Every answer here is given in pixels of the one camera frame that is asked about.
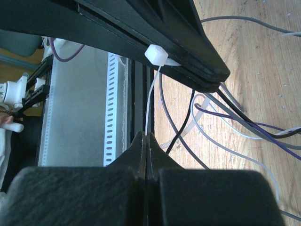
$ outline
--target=black cable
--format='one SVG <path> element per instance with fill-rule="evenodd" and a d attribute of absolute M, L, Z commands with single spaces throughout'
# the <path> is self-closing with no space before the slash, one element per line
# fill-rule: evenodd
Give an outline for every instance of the black cable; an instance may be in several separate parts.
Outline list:
<path fill-rule="evenodd" d="M 280 213 L 282 213 L 283 215 L 286 215 L 286 216 L 289 217 L 289 218 L 292 218 L 292 219 L 295 219 L 295 220 L 298 220 L 298 221 L 301 222 L 301 218 L 295 216 L 294 214 L 288 213 L 288 212 L 286 212 L 286 211 L 284 211 L 284 210 L 280 210 Z"/>
<path fill-rule="evenodd" d="M 177 141 L 177 139 L 179 138 L 179 136 L 182 134 L 183 130 L 185 129 L 186 125 L 187 125 L 187 122 L 188 122 L 188 119 L 190 117 L 190 105 L 191 105 L 191 102 L 192 102 L 192 99 L 194 97 L 194 94 L 195 94 L 195 90 L 193 89 L 192 92 L 191 92 L 191 97 L 190 97 L 190 102 L 189 102 L 189 109 L 188 109 L 188 112 L 187 112 L 187 115 L 186 115 L 186 118 L 183 122 L 183 125 L 182 127 L 180 128 L 179 132 L 175 135 L 175 137 L 173 138 L 173 140 L 171 141 L 167 151 L 166 151 L 166 154 L 169 154 L 171 149 L 173 148 L 175 142 Z"/>
<path fill-rule="evenodd" d="M 165 98 L 164 98 L 164 94 L 163 94 L 163 82 L 162 82 L 162 74 L 159 74 L 159 86 L 160 86 L 160 96 L 161 96 L 161 100 L 162 100 L 162 105 L 165 111 L 165 114 L 172 126 L 172 128 L 174 129 L 175 133 L 179 133 L 177 127 L 175 126 L 169 112 L 166 106 L 166 102 L 165 102 Z M 189 146 L 186 144 L 186 142 L 184 141 L 184 139 L 182 138 L 182 136 L 179 136 L 180 141 L 182 142 L 183 146 L 186 148 L 186 150 L 188 151 L 188 153 L 202 166 L 204 167 L 204 169 L 209 170 L 209 167 L 206 166 L 205 163 L 203 163 L 195 154 L 194 152 L 189 148 Z"/>
<path fill-rule="evenodd" d="M 228 19 L 237 19 L 237 20 L 247 20 L 247 21 L 252 21 L 252 22 L 255 22 L 257 24 L 260 24 L 264 27 L 267 27 L 269 29 L 272 29 L 274 31 L 277 31 L 277 32 L 282 32 L 282 33 L 293 33 L 291 31 L 288 31 L 288 30 L 285 30 L 285 29 L 282 29 L 282 28 L 278 28 L 278 27 L 275 27 L 275 26 L 272 26 L 270 24 L 267 24 L 261 20 L 257 20 L 257 19 L 254 19 L 254 18 L 251 18 L 251 17 L 247 17 L 247 16 L 216 16 L 216 17 L 211 17 L 211 18 L 207 18 L 207 19 L 203 19 L 201 20 L 201 23 L 204 23 L 204 22 L 208 22 L 208 21 L 213 21 L 213 20 L 228 20 Z"/>
<path fill-rule="evenodd" d="M 245 120 L 246 122 L 255 124 L 251 119 L 249 119 L 245 114 L 243 114 L 227 97 L 226 95 L 223 94 L 223 92 L 219 89 L 217 90 L 217 94 L 226 102 L 227 105 L 229 105 L 229 107 L 235 111 L 236 114 L 238 114 L 243 120 Z M 287 132 L 285 134 L 282 135 L 275 135 L 272 133 L 267 132 L 271 137 L 273 137 L 274 139 L 283 139 L 283 138 L 287 138 L 287 137 L 291 137 L 297 133 L 301 132 L 301 128 L 300 129 L 296 129 L 294 131 L 291 132 Z"/>

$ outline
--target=bundle of wires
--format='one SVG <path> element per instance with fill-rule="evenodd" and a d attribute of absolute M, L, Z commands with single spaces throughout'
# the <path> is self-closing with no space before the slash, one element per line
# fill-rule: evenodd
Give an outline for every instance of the bundle of wires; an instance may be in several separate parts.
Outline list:
<path fill-rule="evenodd" d="M 207 21 L 213 21 L 213 20 L 220 20 L 220 19 L 243 19 L 243 20 L 247 20 L 247 21 L 252 21 L 252 22 L 255 22 L 255 23 L 258 23 L 260 25 L 263 25 L 269 29 L 272 29 L 272 30 L 275 30 L 275 31 L 279 31 L 279 32 L 283 32 L 285 33 L 284 36 L 287 36 L 287 35 L 294 35 L 294 36 L 297 36 L 297 37 L 301 37 L 300 36 L 300 32 L 291 32 L 291 31 L 288 31 L 288 30 L 284 30 L 284 29 L 280 29 L 280 28 L 277 28 L 277 27 L 274 27 L 274 26 L 271 26 L 269 24 L 266 24 L 260 20 L 257 20 L 257 19 L 254 19 L 254 18 L 250 18 L 250 17 L 245 17 L 245 16 L 219 16 L 219 17 L 212 17 L 212 18 L 208 18 L 208 19 L 204 19 L 202 20 L 201 22 L 207 22 Z M 232 151 L 230 149 L 228 149 L 227 147 L 225 146 L 222 146 L 221 144 L 219 144 L 218 142 L 216 142 L 215 140 L 213 140 L 211 137 L 209 137 L 203 130 L 202 128 L 198 125 L 197 123 L 197 119 L 196 117 L 194 116 L 193 114 L 193 103 L 196 99 L 197 96 L 203 96 L 205 98 L 204 102 L 206 102 L 205 104 L 205 107 L 201 106 L 201 105 L 196 105 L 196 108 L 202 112 L 202 113 L 211 113 L 211 114 L 214 114 L 216 116 L 219 116 L 219 117 L 222 117 L 221 119 L 226 122 L 224 120 L 224 118 L 230 118 L 232 120 L 236 120 L 238 121 L 239 123 L 241 123 L 243 126 L 245 126 L 248 130 L 250 130 L 252 133 L 254 133 L 255 135 L 257 135 L 258 137 L 250 137 L 250 136 L 247 136 L 245 134 L 242 134 L 240 133 L 237 129 L 233 128 L 228 122 L 227 125 L 230 126 L 231 128 L 233 128 L 237 133 L 245 136 L 245 137 L 248 137 L 248 138 L 252 138 L 252 139 L 265 139 L 269 142 L 272 142 L 276 145 L 278 145 L 279 147 L 281 147 L 283 150 L 285 150 L 287 153 L 289 153 L 290 155 L 292 155 L 293 157 L 297 158 L 300 160 L 300 156 L 297 155 L 296 153 L 292 152 L 290 149 L 295 149 L 295 150 L 301 150 L 301 147 L 300 146 L 295 146 L 295 145 L 291 145 L 291 144 L 287 144 L 287 143 L 284 143 L 284 142 L 280 142 L 280 141 L 277 141 L 276 139 L 282 139 L 282 138 L 285 138 L 285 137 L 290 137 L 290 136 L 293 136 L 295 134 L 298 134 L 301 132 L 301 128 L 300 127 L 295 127 L 295 128 L 291 128 L 291 129 L 287 129 L 287 130 L 284 130 L 284 129 L 281 129 L 281 128 L 278 128 L 278 127 L 273 127 L 273 126 L 269 126 L 269 125 L 266 125 L 266 124 L 262 124 L 262 123 L 254 123 L 253 121 L 251 121 L 247 116 L 244 115 L 243 113 L 243 110 L 242 108 L 239 106 L 238 103 L 235 103 L 236 106 L 238 106 L 238 108 L 220 91 L 218 90 L 218 94 L 221 96 L 221 98 L 226 102 L 226 104 L 229 105 L 229 107 L 237 114 L 233 113 L 232 110 L 230 110 L 229 108 L 227 108 L 225 105 L 223 105 L 221 102 L 219 102 L 215 97 L 213 97 L 211 94 L 209 93 L 206 93 L 206 97 L 202 94 L 198 94 L 198 95 L 195 95 L 194 96 L 194 93 L 195 91 L 193 90 L 192 91 L 192 94 L 191 94 L 191 98 L 190 98 L 190 107 L 189 107 L 189 110 L 187 112 L 187 115 L 186 115 L 186 118 L 184 120 L 184 123 L 183 125 L 181 126 L 180 130 L 177 130 L 177 128 L 175 127 L 171 117 L 170 117 L 170 114 L 167 110 L 167 107 L 166 107 L 166 104 L 165 104 L 165 100 L 164 100 L 164 95 L 163 95 L 163 88 L 162 88 L 162 75 L 159 76 L 160 78 L 160 96 L 161 96 L 161 102 L 162 102 L 162 105 L 164 107 L 164 111 L 166 113 L 166 116 L 170 122 L 170 124 L 172 125 L 175 133 L 176 133 L 176 136 L 173 138 L 173 140 L 168 144 L 169 144 L 169 147 L 166 151 L 167 154 L 170 153 L 170 151 L 172 150 L 172 147 L 173 145 L 175 144 L 175 142 L 177 141 L 177 139 L 179 138 L 180 141 L 183 143 L 183 146 L 187 149 L 187 151 L 192 155 L 192 157 L 197 161 L 199 162 L 205 169 L 209 169 L 195 154 L 194 152 L 187 146 L 187 144 L 185 143 L 185 141 L 183 140 L 181 134 L 183 131 L 185 131 L 185 127 L 186 127 L 186 124 L 188 122 L 188 119 L 189 119 L 189 115 L 191 114 L 192 116 L 192 119 L 195 123 L 195 125 L 197 126 L 197 128 L 199 129 L 199 131 L 208 139 L 210 140 L 211 142 L 213 142 L 214 144 L 216 144 L 217 146 L 223 148 L 224 150 L 234 154 L 234 155 L 237 155 L 239 157 L 242 157 L 242 158 L 245 158 L 249 161 L 252 161 L 260 166 L 262 166 L 267 172 L 268 174 L 270 175 L 272 181 L 273 181 L 273 184 L 274 184 L 274 188 L 275 188 L 275 195 L 276 195 L 276 201 L 279 205 L 279 188 L 278 188 L 278 184 L 277 184 L 277 181 L 273 175 L 273 173 L 268 169 L 268 167 L 266 167 L 263 163 L 255 160 L 255 159 L 252 159 L 248 156 L 245 156 L 245 155 L 242 155 L 240 153 L 237 153 L 235 151 Z M 215 102 L 221 109 L 223 109 L 228 115 L 220 115 L 220 114 L 215 114 L 213 112 L 209 112 L 206 110 L 206 106 L 208 105 L 208 102 L 210 101 L 213 101 Z M 261 127 L 259 127 L 259 125 L 262 125 L 262 126 L 267 126 L 267 127 L 271 127 L 271 128 L 274 128 L 274 129 L 277 129 L 277 130 L 281 130 L 281 132 L 277 133 L 277 134 L 271 134 L 267 131 L 265 131 L 264 129 L 262 129 Z M 293 214 L 290 214 L 286 211 L 283 211 L 283 210 L 280 210 L 280 212 L 290 218 L 293 218 L 295 220 L 298 220 L 298 221 L 301 221 L 301 218 L 298 217 L 298 216 L 295 216 Z"/>

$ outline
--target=gray cable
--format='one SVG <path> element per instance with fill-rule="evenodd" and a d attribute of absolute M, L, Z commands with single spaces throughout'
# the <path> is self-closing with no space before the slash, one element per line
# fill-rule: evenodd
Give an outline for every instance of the gray cable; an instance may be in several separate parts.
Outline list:
<path fill-rule="evenodd" d="M 246 127 L 249 131 L 256 134 L 257 136 L 261 137 L 262 139 L 265 139 L 269 142 L 272 142 L 266 135 L 262 134 L 261 132 L 254 129 L 252 126 L 250 126 L 246 121 L 241 119 L 238 115 L 236 115 L 234 112 L 232 112 L 229 108 L 227 108 L 225 105 L 223 105 L 219 100 L 217 100 L 214 96 L 212 96 L 210 93 L 205 93 L 205 95 L 212 100 L 214 103 L 216 103 L 221 109 L 223 109 L 226 113 L 228 113 L 231 117 L 233 117 L 235 120 L 237 120 L 240 124 L 242 124 L 244 127 Z M 287 148 L 291 148 L 294 150 L 301 150 L 301 146 L 295 146 L 291 144 L 287 144 L 284 142 L 280 142 Z"/>
<path fill-rule="evenodd" d="M 284 211 L 284 210 L 280 210 L 280 213 L 282 213 L 283 215 L 286 215 L 286 216 L 289 217 L 289 218 L 292 218 L 292 219 L 294 219 L 294 220 L 298 220 L 298 221 L 301 222 L 301 218 L 295 216 L 294 214 L 288 213 L 288 212 L 286 212 L 286 211 Z"/>
<path fill-rule="evenodd" d="M 164 112 L 170 122 L 170 125 L 172 126 L 172 128 L 174 129 L 174 132 L 177 134 L 179 131 L 177 129 L 177 127 L 175 126 L 169 112 L 166 106 L 166 102 L 164 99 L 164 93 L 163 93 L 163 83 L 162 83 L 162 74 L 159 73 L 159 88 L 160 88 L 160 96 L 161 96 L 161 101 L 162 101 L 162 105 L 164 108 Z M 206 166 L 205 163 L 203 163 L 195 154 L 194 152 L 188 147 L 188 145 L 186 144 L 186 142 L 184 141 L 184 139 L 182 138 L 182 136 L 179 136 L 180 141 L 182 142 L 183 146 L 186 148 L 186 150 L 188 151 L 188 153 L 202 166 L 204 167 L 204 169 L 209 170 L 210 168 L 208 166 Z"/>
<path fill-rule="evenodd" d="M 272 29 L 274 31 L 277 31 L 277 32 L 294 33 L 292 31 L 288 31 L 288 30 L 285 30 L 285 29 L 282 29 L 282 28 L 279 28 L 279 27 L 275 27 L 275 26 L 267 24 L 267 23 L 265 23 L 265 22 L 263 22 L 261 20 L 257 20 L 257 19 L 254 19 L 254 18 L 251 18 L 251 17 L 247 17 L 247 16 L 216 16 L 216 17 L 211 17 L 211 18 L 203 19 L 203 20 L 201 20 L 201 23 L 208 22 L 208 21 L 213 21 L 213 20 L 228 20 L 228 19 L 237 19 L 237 20 L 252 21 L 252 22 L 258 23 L 258 24 L 260 24 L 262 26 L 265 26 L 265 27 L 267 27 L 269 29 Z"/>
<path fill-rule="evenodd" d="M 230 98 L 230 100 L 236 105 L 236 107 L 241 111 L 241 112 L 245 112 L 245 110 L 243 109 L 243 107 L 240 105 L 240 103 L 233 97 L 233 95 L 230 93 L 230 91 L 228 90 L 226 84 L 224 82 L 221 82 L 221 88 L 225 91 L 225 93 L 228 95 L 228 97 Z"/>

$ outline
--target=black plastic part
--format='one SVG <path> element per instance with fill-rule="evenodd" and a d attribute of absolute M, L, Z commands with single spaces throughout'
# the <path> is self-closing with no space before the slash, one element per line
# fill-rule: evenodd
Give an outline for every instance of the black plastic part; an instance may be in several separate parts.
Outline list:
<path fill-rule="evenodd" d="M 105 168 L 27 168 L 8 190 L 1 226 L 284 226 L 258 172 L 186 170 L 137 133 Z"/>
<path fill-rule="evenodd" d="M 39 67 L 32 73 L 27 80 L 26 91 L 29 90 L 35 83 L 37 78 L 42 78 L 52 69 L 53 56 L 48 56 Z"/>
<path fill-rule="evenodd" d="M 9 188 L 0 225 L 142 225 L 142 197 L 129 169 L 26 168 Z"/>
<path fill-rule="evenodd" d="M 284 226 L 268 182 L 255 171 L 160 171 L 165 226 Z"/>
<path fill-rule="evenodd" d="M 127 129 L 128 144 L 131 144 L 139 131 L 145 131 L 146 106 L 148 91 L 154 78 L 154 71 L 137 61 L 128 60 L 128 97 L 127 97 Z M 154 94 L 150 97 L 148 131 L 154 133 Z"/>
<path fill-rule="evenodd" d="M 200 92 L 215 92 L 230 74 L 192 0 L 4 0 L 0 29 L 83 43 L 155 69 L 144 52 L 157 44 L 182 65 L 162 73 Z"/>
<path fill-rule="evenodd" d="M 49 94 L 50 87 L 48 85 L 42 85 L 36 91 L 34 91 L 29 97 L 22 99 L 23 107 L 18 110 L 14 116 L 22 117 L 23 112 L 28 108 L 31 108 L 34 104 L 44 101 Z"/>

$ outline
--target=black frame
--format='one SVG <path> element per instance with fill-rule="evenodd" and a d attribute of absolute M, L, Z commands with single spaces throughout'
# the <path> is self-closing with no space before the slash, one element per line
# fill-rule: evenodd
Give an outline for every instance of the black frame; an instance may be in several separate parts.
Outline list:
<path fill-rule="evenodd" d="M 135 60 L 128 59 L 127 65 L 127 148 L 139 131 L 145 131 L 148 92 L 154 79 L 154 70 Z M 148 131 L 155 132 L 154 92 L 150 97 Z"/>

